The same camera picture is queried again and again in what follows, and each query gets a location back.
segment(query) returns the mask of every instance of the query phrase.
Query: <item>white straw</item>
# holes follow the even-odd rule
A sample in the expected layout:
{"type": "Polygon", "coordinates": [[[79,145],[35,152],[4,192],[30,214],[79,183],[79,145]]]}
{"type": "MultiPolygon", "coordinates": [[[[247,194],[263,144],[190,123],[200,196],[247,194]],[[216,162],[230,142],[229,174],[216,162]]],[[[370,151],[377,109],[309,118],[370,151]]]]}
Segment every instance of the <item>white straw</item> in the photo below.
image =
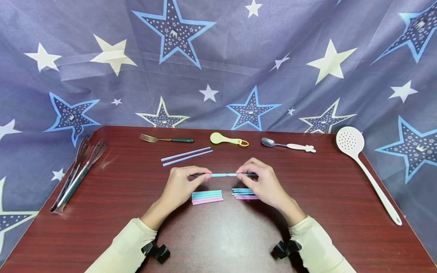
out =
{"type": "Polygon", "coordinates": [[[201,152],[200,154],[195,154],[195,155],[192,155],[192,156],[187,156],[187,157],[179,158],[179,159],[176,159],[176,160],[173,160],[173,161],[170,161],[170,162],[166,162],[166,163],[163,164],[163,166],[165,167],[165,166],[168,166],[168,165],[171,165],[171,164],[174,164],[174,163],[178,163],[178,162],[181,162],[181,161],[184,161],[184,160],[196,157],[196,156],[201,156],[201,155],[207,154],[209,152],[212,152],[212,150],[211,151],[206,151],[206,152],[201,152]]]}
{"type": "Polygon", "coordinates": [[[175,156],[165,157],[165,158],[161,159],[161,162],[164,162],[164,161],[167,161],[167,160],[170,160],[170,159],[173,159],[173,158],[177,158],[177,157],[179,157],[179,156],[186,156],[186,155],[189,155],[189,154],[193,154],[193,153],[195,153],[195,152],[204,151],[204,150],[207,150],[207,149],[210,149],[210,148],[211,148],[211,147],[206,147],[206,148],[198,149],[198,150],[191,151],[191,152],[185,152],[185,153],[180,154],[180,155],[175,155],[175,156]]]}

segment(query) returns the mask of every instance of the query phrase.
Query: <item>hand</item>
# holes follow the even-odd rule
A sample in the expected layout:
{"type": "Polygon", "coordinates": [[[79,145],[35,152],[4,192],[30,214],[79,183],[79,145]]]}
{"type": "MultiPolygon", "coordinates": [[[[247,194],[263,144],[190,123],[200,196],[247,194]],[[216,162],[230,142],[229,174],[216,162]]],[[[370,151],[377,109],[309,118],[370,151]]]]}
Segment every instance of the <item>hand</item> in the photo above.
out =
{"type": "Polygon", "coordinates": [[[168,204],[172,211],[177,209],[190,198],[200,184],[211,178],[211,173],[207,168],[197,166],[172,168],[160,199],[163,203],[168,204]],[[196,173],[202,173],[202,175],[189,181],[188,177],[196,173]]]}
{"type": "Polygon", "coordinates": [[[237,177],[264,203],[278,209],[287,220],[289,226],[293,226],[306,218],[296,201],[291,198],[282,188],[274,170],[269,165],[251,158],[236,171],[237,177]],[[256,173],[258,180],[252,180],[243,173],[256,173]]]}
{"type": "Polygon", "coordinates": [[[237,177],[258,196],[264,203],[278,208],[289,196],[279,183],[274,170],[269,165],[251,158],[237,170],[237,177]],[[256,173],[258,180],[254,181],[243,173],[256,173]]]}
{"type": "Polygon", "coordinates": [[[207,168],[196,166],[172,168],[161,197],[141,217],[143,223],[153,230],[158,230],[172,211],[185,203],[200,184],[211,178],[211,173],[207,168]],[[202,175],[189,181],[188,177],[196,173],[202,175]]]}

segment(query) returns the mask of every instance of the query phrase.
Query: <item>red-brown table surface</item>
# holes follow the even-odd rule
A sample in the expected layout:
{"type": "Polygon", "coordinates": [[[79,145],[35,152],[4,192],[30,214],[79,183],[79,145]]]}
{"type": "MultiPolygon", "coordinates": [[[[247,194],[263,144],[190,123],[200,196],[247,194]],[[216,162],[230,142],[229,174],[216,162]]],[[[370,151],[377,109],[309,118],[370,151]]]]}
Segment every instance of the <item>red-brown table surface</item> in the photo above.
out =
{"type": "MultiPolygon", "coordinates": [[[[284,189],[325,228],[357,272],[437,272],[405,218],[402,216],[402,227],[395,225],[358,165],[339,152],[335,135],[220,131],[250,142],[249,147],[241,148],[211,144],[212,132],[122,126],[98,129],[90,141],[95,145],[105,139],[108,149],[82,181],[64,214],[49,213],[63,180],[0,273],[83,272],[131,218],[141,216],[160,196],[171,167],[198,165],[215,173],[233,173],[250,157],[274,167],[284,189]],[[140,133],[194,137],[195,143],[147,143],[139,139],[140,133]],[[317,152],[263,147],[262,137],[314,145],[317,152]],[[167,167],[160,161],[207,146],[214,152],[167,167]]],[[[363,155],[361,159],[388,195],[367,159],[363,155]]],[[[289,239],[281,215],[259,200],[235,200],[231,189],[236,186],[242,186],[236,177],[204,183],[201,190],[221,189],[224,201],[198,206],[189,201],[176,210],[158,237],[159,244],[169,247],[171,257],[163,265],[147,259],[139,272],[293,272],[292,266],[296,272],[304,272],[298,257],[275,260],[270,255],[278,241],[289,239]]]]}

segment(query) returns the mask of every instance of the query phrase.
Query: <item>pink straw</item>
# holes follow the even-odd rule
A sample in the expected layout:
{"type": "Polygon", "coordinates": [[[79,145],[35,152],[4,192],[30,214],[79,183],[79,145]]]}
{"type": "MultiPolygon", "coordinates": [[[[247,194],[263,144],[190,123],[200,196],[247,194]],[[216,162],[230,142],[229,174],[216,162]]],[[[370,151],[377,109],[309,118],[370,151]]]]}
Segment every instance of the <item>pink straw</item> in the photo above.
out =
{"type": "Polygon", "coordinates": [[[234,197],[240,200],[259,200],[259,197],[255,195],[234,195],[234,197]]]}
{"type": "Polygon", "coordinates": [[[205,201],[200,201],[200,202],[193,202],[193,206],[200,205],[200,204],[214,203],[214,202],[219,202],[219,201],[223,201],[223,198],[216,198],[216,199],[205,200],[205,201]]]}
{"type": "Polygon", "coordinates": [[[214,199],[221,199],[221,198],[223,198],[223,196],[215,196],[215,197],[206,197],[206,198],[192,199],[191,201],[193,203],[196,203],[196,202],[203,202],[203,201],[214,200],[214,199]]]}

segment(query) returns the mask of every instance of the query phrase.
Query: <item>dark green fork handle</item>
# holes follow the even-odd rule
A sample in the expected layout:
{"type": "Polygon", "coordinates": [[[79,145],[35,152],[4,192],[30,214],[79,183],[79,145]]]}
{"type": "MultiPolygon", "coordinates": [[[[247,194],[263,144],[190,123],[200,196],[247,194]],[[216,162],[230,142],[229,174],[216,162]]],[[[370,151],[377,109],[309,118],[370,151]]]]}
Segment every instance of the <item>dark green fork handle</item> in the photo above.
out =
{"type": "Polygon", "coordinates": [[[170,139],[170,141],[173,141],[173,142],[189,142],[189,143],[193,143],[193,142],[194,142],[194,139],[192,139],[192,138],[172,138],[172,139],[170,139]]]}

